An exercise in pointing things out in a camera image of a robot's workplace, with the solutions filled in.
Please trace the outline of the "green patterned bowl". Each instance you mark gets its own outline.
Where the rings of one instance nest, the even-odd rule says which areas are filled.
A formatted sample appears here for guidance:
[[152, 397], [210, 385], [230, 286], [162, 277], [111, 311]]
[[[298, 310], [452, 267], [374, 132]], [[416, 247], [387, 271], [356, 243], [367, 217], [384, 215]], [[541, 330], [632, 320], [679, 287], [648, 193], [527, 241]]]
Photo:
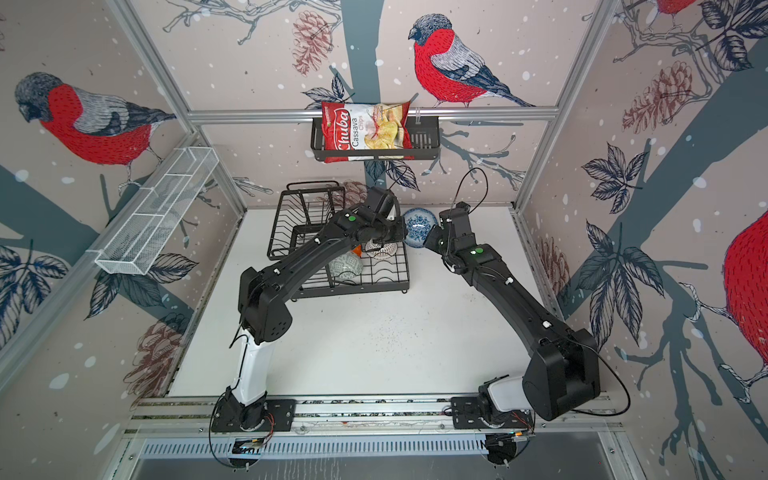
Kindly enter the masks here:
[[362, 258], [352, 251], [338, 256], [328, 264], [330, 279], [334, 283], [357, 284], [363, 269]]

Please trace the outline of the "white lattice patterned bowl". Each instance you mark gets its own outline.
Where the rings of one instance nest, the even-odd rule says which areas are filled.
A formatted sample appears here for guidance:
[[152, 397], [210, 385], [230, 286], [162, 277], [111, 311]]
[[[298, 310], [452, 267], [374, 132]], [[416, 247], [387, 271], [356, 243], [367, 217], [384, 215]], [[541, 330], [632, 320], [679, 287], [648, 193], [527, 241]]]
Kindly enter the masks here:
[[368, 241], [363, 246], [363, 252], [371, 258], [382, 260], [394, 257], [398, 252], [397, 243], [377, 243], [373, 240]]

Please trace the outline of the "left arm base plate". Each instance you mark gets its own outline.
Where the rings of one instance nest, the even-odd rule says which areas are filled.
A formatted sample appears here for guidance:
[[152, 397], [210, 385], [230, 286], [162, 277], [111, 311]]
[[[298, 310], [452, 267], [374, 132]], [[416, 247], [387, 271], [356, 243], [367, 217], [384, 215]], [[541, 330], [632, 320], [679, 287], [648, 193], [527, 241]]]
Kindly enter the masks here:
[[262, 398], [243, 406], [233, 396], [219, 400], [212, 414], [213, 433], [288, 432], [294, 419], [294, 399]]

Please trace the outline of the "black wire dish rack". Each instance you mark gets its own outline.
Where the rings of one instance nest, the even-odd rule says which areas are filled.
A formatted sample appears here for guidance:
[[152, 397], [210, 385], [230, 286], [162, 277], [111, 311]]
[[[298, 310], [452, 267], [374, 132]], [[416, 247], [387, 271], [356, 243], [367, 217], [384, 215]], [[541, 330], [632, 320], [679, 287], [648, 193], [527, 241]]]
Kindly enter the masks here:
[[[344, 208], [362, 203], [367, 187], [355, 181], [294, 182], [281, 192], [267, 257], [278, 261], [307, 243], [319, 233], [331, 217]], [[292, 299], [369, 294], [399, 291], [410, 288], [409, 266], [405, 246], [398, 244], [398, 252], [388, 259], [374, 259], [363, 252], [363, 273], [357, 284], [334, 283], [330, 279], [328, 264], [310, 277]]]

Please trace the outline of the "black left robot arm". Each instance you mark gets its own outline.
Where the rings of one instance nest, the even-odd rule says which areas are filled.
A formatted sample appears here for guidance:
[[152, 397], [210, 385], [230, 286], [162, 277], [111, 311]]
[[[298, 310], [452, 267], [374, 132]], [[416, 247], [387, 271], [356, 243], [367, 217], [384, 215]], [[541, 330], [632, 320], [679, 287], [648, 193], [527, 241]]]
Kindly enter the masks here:
[[243, 353], [237, 379], [225, 398], [234, 408], [236, 424], [254, 430], [265, 417], [266, 379], [272, 344], [292, 325], [286, 303], [321, 268], [339, 256], [372, 241], [399, 243], [405, 237], [396, 195], [381, 187], [368, 190], [364, 202], [335, 213], [320, 231], [276, 263], [241, 274], [238, 297]]

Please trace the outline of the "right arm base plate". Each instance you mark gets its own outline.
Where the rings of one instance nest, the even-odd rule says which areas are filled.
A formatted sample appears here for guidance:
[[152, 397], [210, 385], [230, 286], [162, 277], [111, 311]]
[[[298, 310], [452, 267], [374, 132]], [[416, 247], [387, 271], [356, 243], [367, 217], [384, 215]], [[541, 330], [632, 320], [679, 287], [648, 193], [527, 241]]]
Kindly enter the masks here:
[[499, 410], [485, 395], [452, 397], [446, 410], [457, 430], [471, 429], [520, 429], [534, 426], [530, 410]]

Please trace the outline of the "blue white floral bowl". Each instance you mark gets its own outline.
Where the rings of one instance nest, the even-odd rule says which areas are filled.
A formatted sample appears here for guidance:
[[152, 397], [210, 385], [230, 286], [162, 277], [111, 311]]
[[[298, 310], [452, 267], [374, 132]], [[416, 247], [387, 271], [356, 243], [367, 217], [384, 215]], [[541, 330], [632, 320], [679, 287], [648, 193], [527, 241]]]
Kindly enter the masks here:
[[424, 208], [412, 208], [406, 211], [402, 218], [405, 222], [406, 236], [403, 240], [411, 248], [423, 248], [432, 228], [438, 221], [435, 214]]

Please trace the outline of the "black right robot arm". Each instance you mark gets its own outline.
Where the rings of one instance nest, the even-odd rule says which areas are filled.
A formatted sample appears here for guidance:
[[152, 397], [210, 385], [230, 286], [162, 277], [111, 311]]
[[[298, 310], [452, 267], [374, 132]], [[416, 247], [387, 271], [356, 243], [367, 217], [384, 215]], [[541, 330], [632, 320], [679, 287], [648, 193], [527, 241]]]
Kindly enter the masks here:
[[476, 241], [470, 212], [465, 202], [441, 211], [425, 246], [490, 301], [530, 357], [520, 379], [499, 378], [485, 386], [490, 404], [499, 412], [509, 411], [513, 407], [498, 404], [494, 395], [520, 392], [537, 415], [553, 420], [597, 398], [601, 384], [596, 340], [587, 330], [575, 331], [548, 311], [491, 245]]

